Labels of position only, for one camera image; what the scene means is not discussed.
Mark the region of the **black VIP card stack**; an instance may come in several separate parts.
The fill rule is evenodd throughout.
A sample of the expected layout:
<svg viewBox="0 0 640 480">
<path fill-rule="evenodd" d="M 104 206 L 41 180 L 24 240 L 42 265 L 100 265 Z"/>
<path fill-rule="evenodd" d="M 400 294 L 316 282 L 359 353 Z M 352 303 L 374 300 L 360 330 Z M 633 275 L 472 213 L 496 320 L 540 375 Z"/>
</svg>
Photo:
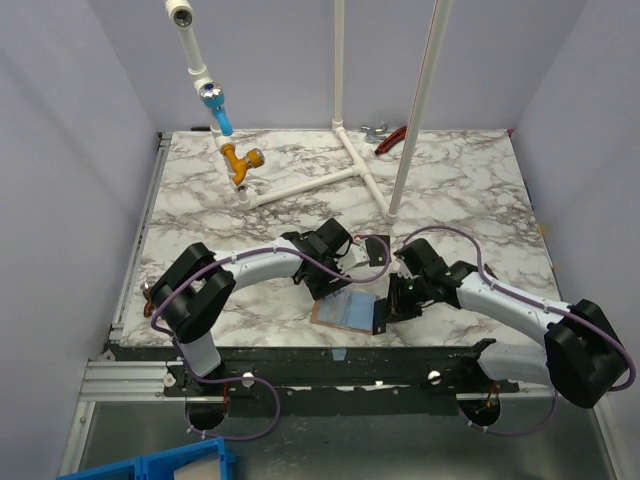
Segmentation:
<svg viewBox="0 0 640 480">
<path fill-rule="evenodd" d="M 365 239 L 365 249 L 369 267 L 383 267 L 388 262 L 390 236 L 385 234 L 368 235 Z"/>
</svg>

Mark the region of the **single black VIP card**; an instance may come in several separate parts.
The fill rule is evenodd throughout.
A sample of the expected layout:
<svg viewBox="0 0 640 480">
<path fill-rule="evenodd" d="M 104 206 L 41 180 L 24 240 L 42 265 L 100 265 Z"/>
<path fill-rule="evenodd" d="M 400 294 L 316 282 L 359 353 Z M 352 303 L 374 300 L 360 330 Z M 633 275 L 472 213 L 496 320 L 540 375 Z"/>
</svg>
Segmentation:
<svg viewBox="0 0 640 480">
<path fill-rule="evenodd" d="M 379 299 L 374 302 L 372 319 L 372 334 L 380 335 L 386 332 L 386 324 L 390 314 L 387 299 Z"/>
</svg>

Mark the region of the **pink leather card holder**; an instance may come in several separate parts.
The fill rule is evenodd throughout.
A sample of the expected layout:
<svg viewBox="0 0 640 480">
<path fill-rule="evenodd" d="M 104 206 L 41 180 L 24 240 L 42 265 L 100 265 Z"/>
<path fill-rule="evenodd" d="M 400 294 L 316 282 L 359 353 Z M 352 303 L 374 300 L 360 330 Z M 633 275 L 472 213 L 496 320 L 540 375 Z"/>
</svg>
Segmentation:
<svg viewBox="0 0 640 480">
<path fill-rule="evenodd" d="M 311 322 L 372 335 L 374 332 L 374 305 L 377 297 L 372 293 L 339 290 L 318 300 L 312 309 Z"/>
</svg>

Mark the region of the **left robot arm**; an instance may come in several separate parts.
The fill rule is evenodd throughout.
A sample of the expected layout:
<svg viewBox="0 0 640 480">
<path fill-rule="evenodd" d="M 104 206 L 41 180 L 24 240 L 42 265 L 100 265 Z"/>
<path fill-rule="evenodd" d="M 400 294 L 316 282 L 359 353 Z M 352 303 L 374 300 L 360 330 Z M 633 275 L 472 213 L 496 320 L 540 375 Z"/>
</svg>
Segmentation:
<svg viewBox="0 0 640 480">
<path fill-rule="evenodd" d="M 268 280 L 303 283 L 319 300 L 348 284 L 339 266 L 353 236 L 331 218 L 318 229 L 287 232 L 255 249 L 216 253 L 203 243 L 189 245 L 169 269 L 143 290 L 149 316 L 160 317 L 190 368 L 187 382 L 201 395 L 214 393 L 222 380 L 221 357 L 211 330 L 232 293 Z"/>
</svg>

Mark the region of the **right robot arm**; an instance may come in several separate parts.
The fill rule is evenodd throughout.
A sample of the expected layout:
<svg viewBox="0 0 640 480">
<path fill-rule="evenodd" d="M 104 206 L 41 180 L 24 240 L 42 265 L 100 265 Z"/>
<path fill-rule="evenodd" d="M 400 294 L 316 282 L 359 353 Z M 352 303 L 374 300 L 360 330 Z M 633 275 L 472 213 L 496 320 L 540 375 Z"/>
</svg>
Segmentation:
<svg viewBox="0 0 640 480">
<path fill-rule="evenodd" d="M 529 295 L 471 263 L 447 264 L 425 239 L 408 243 L 395 257 L 401 270 L 390 274 L 386 297 L 374 304 L 377 330 L 444 303 L 531 339 L 529 346 L 491 341 L 464 362 L 460 379 L 471 391 L 483 391 L 495 380 L 524 381 L 549 385 L 572 404 L 591 408 L 631 369 L 618 335 L 594 302 L 567 304 Z"/>
</svg>

